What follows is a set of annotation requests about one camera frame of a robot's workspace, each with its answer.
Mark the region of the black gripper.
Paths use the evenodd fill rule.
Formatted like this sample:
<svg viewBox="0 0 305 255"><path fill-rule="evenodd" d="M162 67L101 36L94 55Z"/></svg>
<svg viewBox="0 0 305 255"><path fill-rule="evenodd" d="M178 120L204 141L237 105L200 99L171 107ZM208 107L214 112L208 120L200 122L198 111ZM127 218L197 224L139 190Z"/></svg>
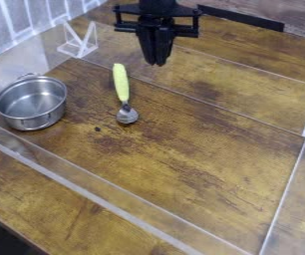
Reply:
<svg viewBox="0 0 305 255"><path fill-rule="evenodd" d="M159 66L166 64L171 53L174 35L197 38L202 11L178 3L135 3L114 7L118 32L138 32L138 37L147 62ZM175 18L190 18L190 25L179 25Z"/></svg>

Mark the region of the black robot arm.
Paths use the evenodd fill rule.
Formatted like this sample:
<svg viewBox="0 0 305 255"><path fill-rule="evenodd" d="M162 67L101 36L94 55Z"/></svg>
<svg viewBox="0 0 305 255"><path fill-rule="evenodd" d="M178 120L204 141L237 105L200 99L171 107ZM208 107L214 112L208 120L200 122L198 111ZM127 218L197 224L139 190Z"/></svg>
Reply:
<svg viewBox="0 0 305 255"><path fill-rule="evenodd" d="M146 61L163 66L177 37L197 38L202 12L177 3L177 0L139 0L114 7L115 30L139 37Z"/></svg>

